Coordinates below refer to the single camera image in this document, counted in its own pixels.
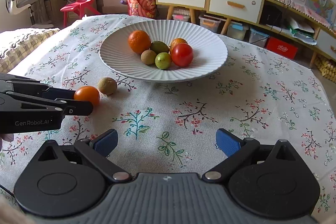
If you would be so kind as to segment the floral tablecloth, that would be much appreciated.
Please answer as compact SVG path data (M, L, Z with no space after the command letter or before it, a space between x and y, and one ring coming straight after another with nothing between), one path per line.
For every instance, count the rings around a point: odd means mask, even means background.
M228 59L217 72L184 83L149 83L108 69L99 56L115 31L140 22L127 15L90 16L47 39L12 74L59 88L96 86L111 77L118 88L101 96L88 117L67 117L59 130L21 133L1 150L1 185L12 189L47 140L72 144L113 128L109 159L139 172L196 172L224 160L215 140L224 128L263 144L291 142L321 187L313 216L335 215L335 108L313 72L273 52L224 38Z

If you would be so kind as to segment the red storage box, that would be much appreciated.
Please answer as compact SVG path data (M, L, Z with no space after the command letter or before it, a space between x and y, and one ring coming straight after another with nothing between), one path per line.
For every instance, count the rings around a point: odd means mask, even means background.
M268 39L266 49L292 60L295 58L295 55L298 51L296 46L272 36Z

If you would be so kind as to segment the textured orange mandarin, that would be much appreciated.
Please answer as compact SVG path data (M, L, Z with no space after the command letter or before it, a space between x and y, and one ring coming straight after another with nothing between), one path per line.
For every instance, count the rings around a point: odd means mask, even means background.
M183 38L175 38L170 43L170 49L172 50L178 44L187 44L187 41Z

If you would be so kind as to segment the checkered cushion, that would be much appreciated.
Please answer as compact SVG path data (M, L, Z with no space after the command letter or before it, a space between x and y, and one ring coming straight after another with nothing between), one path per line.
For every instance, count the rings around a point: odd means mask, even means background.
M59 28L20 28L1 32L0 72L11 71L45 40L59 31Z

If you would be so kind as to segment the clear storage bin orange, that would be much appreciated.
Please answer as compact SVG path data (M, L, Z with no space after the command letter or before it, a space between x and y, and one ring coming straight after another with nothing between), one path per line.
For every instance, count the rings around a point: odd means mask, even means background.
M205 15L200 15L199 24L201 27L206 28L214 33L217 33L219 26L221 24L221 20L209 18L206 17Z

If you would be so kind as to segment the red tomato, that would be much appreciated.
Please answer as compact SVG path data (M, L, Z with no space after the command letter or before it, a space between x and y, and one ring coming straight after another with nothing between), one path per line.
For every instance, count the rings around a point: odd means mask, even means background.
M177 44L171 51L171 58L175 65L187 67L194 58L193 48L185 43Z

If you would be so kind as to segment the smooth orange tomato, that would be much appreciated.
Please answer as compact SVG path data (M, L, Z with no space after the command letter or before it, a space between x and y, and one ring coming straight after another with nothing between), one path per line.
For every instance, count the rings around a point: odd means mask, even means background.
M93 86L83 86L75 92L74 100L88 101L93 106L98 106L100 103L100 93Z

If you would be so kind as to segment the large orange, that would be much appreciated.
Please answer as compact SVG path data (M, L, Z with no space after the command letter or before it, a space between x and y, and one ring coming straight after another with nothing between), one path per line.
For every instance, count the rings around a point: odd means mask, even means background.
M150 36L143 30L133 31L128 36L127 42L131 50L139 55L143 53L143 51L148 50L151 46Z

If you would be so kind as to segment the white ribbed plate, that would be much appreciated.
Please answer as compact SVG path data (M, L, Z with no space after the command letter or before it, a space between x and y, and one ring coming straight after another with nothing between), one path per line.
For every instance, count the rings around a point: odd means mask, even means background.
M194 58L186 68L173 64L161 70L142 63L128 42L128 36L143 30L151 40L167 45L175 38L183 38L193 48ZM100 47L100 59L112 71L136 80L155 83L178 83L210 75L221 68L228 57L228 49L214 32L196 24L173 20L150 20L123 27L108 36Z

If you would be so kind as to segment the long low tv cabinet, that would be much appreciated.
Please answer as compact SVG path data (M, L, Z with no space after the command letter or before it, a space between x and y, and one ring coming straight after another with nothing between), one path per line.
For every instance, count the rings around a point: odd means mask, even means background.
M227 33L233 20L248 23L262 28L272 36L290 39L310 48L313 51L311 64L317 55L335 61L335 31L323 25L316 16L299 10L294 0L206 0L206 11L226 19L221 30L222 35ZM309 45L295 38L286 28L289 18L311 26L316 45Z

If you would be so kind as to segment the clear storage bin blue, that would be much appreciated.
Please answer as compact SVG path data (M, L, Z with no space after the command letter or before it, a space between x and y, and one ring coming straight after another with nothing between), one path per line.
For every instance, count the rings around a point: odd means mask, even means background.
M254 28L249 28L249 39L248 42L256 46L264 48L268 41L269 35L264 32L255 30Z

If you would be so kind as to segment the red decorated bucket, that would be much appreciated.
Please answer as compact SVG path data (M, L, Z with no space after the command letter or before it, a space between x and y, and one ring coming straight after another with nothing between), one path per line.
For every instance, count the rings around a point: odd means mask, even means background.
M157 16L156 0L126 0L128 14L155 19Z

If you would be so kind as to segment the green lime fruit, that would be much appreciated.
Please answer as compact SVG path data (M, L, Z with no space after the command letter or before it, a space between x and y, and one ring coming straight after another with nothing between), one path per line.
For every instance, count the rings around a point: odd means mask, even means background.
M156 54L166 52L169 53L169 47L161 41L154 41L151 43L150 49L154 51Z

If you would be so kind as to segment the brown kiwi fruit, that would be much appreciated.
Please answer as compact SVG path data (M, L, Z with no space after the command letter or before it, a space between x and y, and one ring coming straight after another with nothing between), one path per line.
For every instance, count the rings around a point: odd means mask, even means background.
M157 54L152 50L145 50L141 53L141 61L145 65L153 65L155 63L155 58Z

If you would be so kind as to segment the colourful map poster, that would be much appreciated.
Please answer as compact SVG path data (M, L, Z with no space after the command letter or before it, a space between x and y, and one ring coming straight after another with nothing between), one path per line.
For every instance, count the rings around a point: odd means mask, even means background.
M326 19L329 24L335 21L335 3L331 0L305 0L305 5Z

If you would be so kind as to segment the pale brown kiwi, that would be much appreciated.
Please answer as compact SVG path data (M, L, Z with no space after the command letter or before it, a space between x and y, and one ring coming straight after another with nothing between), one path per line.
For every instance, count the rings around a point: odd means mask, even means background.
M114 94L117 90L117 83L110 77L103 77L97 85L98 90L107 96Z

